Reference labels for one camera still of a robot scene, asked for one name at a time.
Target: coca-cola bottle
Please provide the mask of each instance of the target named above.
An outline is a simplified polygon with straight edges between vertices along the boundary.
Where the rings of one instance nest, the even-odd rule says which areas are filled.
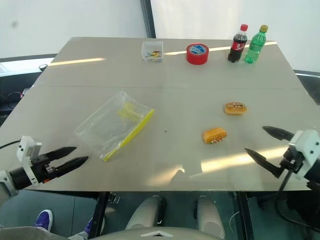
[[[248,25],[242,24],[240,31],[233,37],[233,43],[228,55],[228,60],[232,63],[239,61],[239,59],[241,58],[241,54],[248,40],[246,33],[247,29]]]

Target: yellow bottle cap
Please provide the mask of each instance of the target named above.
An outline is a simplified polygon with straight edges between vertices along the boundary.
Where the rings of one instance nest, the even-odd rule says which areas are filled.
[[[268,31],[268,25],[261,25],[260,32],[266,33]]]

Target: person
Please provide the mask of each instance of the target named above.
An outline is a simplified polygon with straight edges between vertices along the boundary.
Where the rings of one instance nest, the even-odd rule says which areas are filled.
[[[22,226],[0,229],[0,239],[6,240],[88,240],[92,226],[92,218],[83,231],[68,238],[51,233],[53,214],[49,209],[43,210],[36,218],[34,226]],[[103,219],[101,233],[105,225]]]

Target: red label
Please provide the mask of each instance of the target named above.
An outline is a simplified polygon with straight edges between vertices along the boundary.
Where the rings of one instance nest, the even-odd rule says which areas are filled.
[[[245,48],[245,45],[246,45],[246,43],[238,43],[238,42],[236,42],[236,41],[233,41],[231,48],[232,48],[233,50],[235,50],[235,51],[240,51],[240,52],[242,52],[242,51],[244,50],[244,48]]]

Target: red tape roll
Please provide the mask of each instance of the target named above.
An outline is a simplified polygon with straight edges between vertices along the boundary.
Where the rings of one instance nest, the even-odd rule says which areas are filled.
[[[208,60],[208,55],[209,48],[202,43],[194,43],[186,47],[186,60],[191,64],[205,64]]]

